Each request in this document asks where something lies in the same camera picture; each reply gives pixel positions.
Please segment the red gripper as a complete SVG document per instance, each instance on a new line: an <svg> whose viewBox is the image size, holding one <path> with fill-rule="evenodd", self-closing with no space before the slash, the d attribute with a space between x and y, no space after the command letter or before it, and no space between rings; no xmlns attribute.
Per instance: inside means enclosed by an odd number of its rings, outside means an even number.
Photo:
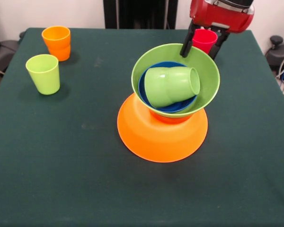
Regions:
<svg viewBox="0 0 284 227"><path fill-rule="evenodd" d="M230 33L241 33L251 24L255 9L252 0L193 0L190 5L190 22L180 55L186 58L193 45L195 25L216 27L221 30L209 56L214 60Z"/></svg>

